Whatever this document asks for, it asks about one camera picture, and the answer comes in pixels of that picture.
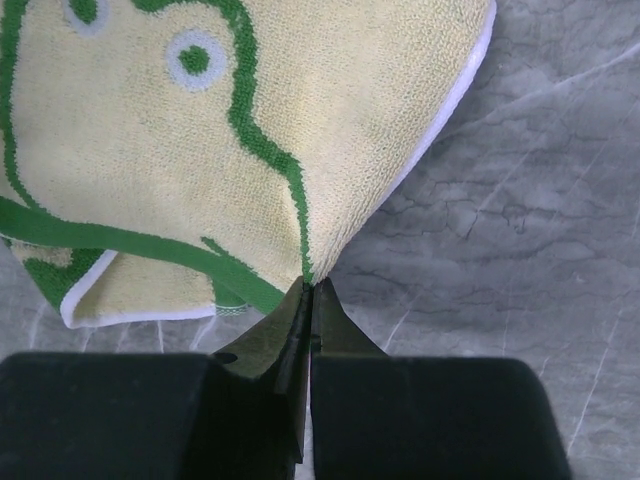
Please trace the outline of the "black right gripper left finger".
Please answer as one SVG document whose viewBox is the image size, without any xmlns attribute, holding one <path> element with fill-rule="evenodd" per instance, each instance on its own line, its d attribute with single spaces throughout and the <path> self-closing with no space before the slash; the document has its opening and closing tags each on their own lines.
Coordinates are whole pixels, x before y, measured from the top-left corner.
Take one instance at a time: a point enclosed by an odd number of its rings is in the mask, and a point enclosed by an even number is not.
<svg viewBox="0 0 640 480">
<path fill-rule="evenodd" d="M 193 353 L 23 352 L 1 364 L 5 479 L 291 479 L 304 451 L 306 286 Z"/>
</svg>

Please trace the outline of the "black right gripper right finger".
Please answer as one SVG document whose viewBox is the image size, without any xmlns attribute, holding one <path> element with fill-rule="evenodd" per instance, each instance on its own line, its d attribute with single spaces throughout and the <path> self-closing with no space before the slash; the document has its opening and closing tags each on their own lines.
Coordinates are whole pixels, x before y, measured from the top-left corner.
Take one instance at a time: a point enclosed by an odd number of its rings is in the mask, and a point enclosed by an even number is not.
<svg viewBox="0 0 640 480">
<path fill-rule="evenodd" d="M 546 390 L 514 358 L 381 350 L 330 281 L 313 291 L 313 465 L 319 479 L 568 479 Z"/>
</svg>

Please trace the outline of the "green white towel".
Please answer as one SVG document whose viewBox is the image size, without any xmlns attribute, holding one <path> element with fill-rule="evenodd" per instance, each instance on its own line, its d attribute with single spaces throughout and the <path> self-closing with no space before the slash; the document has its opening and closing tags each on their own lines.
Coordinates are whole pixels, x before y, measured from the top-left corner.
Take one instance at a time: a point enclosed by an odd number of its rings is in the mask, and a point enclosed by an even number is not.
<svg viewBox="0 0 640 480">
<path fill-rule="evenodd" d="M 5 1 L 1 234 L 71 329 L 267 313 L 428 150 L 492 1 Z"/>
</svg>

